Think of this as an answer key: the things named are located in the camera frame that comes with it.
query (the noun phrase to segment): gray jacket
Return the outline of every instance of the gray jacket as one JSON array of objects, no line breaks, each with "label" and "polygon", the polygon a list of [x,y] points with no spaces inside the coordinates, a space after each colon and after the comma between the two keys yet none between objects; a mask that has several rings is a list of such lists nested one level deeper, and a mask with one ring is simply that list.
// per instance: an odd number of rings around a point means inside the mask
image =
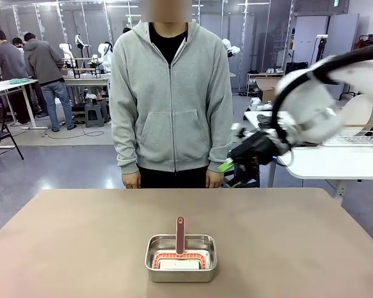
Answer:
[{"label": "gray jacket", "polygon": [[28,77],[22,53],[9,42],[0,44],[0,68],[5,81]]},{"label": "gray jacket", "polygon": [[118,165],[218,172],[231,146],[231,83],[221,39],[196,22],[169,66],[140,22],[114,46],[109,105]]},{"label": "gray jacket", "polygon": [[24,51],[26,70],[40,85],[62,79],[60,68],[64,62],[48,42],[31,39],[24,45]]}]

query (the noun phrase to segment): man's right hand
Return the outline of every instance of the man's right hand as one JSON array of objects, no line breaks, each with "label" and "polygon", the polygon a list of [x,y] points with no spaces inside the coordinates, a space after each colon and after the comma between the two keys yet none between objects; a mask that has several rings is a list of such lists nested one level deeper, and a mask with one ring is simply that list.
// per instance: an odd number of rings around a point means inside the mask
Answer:
[{"label": "man's right hand", "polygon": [[132,174],[122,174],[122,180],[127,189],[141,188],[141,175],[139,171]]}]

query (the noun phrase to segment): gray plastic stool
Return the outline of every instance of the gray plastic stool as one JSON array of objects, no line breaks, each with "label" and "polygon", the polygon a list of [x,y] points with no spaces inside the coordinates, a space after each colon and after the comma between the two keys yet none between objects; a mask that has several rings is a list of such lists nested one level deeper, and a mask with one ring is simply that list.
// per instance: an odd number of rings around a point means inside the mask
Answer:
[{"label": "gray plastic stool", "polygon": [[107,105],[108,105],[108,102],[103,99],[102,101],[99,101],[98,104],[102,107],[102,111],[104,112],[104,119],[105,119],[105,122],[109,122],[109,114],[108,114],[108,109],[107,109]]},{"label": "gray plastic stool", "polygon": [[86,127],[91,127],[93,125],[98,125],[98,127],[104,126],[104,123],[105,123],[104,111],[101,105],[86,104],[85,114],[86,114]]}]

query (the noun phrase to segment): red brush handle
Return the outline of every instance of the red brush handle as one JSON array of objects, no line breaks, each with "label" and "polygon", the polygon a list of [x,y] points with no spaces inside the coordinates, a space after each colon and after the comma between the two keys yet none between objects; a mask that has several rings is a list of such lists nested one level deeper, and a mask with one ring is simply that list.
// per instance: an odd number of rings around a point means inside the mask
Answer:
[{"label": "red brush handle", "polygon": [[185,219],[177,217],[177,227],[175,229],[175,251],[182,255],[185,250]]}]

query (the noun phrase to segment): hoodie zipper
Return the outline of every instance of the hoodie zipper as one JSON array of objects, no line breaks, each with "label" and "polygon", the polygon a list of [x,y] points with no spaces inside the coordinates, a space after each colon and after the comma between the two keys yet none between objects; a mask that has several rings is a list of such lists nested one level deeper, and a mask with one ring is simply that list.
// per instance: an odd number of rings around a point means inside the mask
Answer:
[{"label": "hoodie zipper", "polygon": [[167,63],[168,65],[168,77],[170,79],[170,106],[171,106],[171,115],[170,115],[170,122],[172,126],[172,141],[173,141],[173,163],[174,163],[174,173],[177,175],[177,166],[176,166],[176,156],[175,156],[175,137],[174,137],[174,121],[173,121],[173,86],[172,86],[172,65],[176,62],[178,57],[181,55],[183,49],[185,48],[185,45],[187,43],[184,41],[181,45],[181,48],[176,52],[173,61],[171,64],[169,64],[164,58],[163,54],[160,52],[160,50],[156,47],[154,43],[152,43],[152,46],[155,48],[156,52],[163,58],[163,60]]}]

